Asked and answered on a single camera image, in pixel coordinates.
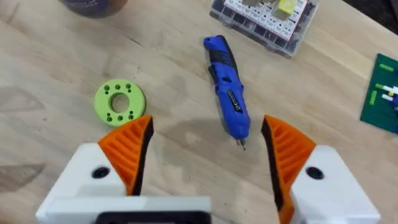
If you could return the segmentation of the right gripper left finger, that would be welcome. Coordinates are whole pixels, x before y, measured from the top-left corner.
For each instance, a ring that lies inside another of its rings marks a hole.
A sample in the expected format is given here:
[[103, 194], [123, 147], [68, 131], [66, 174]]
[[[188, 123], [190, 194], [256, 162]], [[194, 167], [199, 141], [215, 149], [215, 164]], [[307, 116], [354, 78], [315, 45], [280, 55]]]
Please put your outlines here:
[[142, 188], [146, 152], [154, 133], [145, 115], [114, 129], [96, 143], [82, 144], [38, 208], [37, 220], [96, 220], [122, 210]]

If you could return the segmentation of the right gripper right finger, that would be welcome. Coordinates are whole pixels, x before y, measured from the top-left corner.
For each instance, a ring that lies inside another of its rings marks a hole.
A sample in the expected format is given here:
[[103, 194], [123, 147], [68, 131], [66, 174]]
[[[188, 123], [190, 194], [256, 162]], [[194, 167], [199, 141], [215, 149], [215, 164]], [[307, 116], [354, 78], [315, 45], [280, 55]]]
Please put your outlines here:
[[379, 223], [381, 214], [335, 148], [270, 115], [261, 132], [281, 224]]

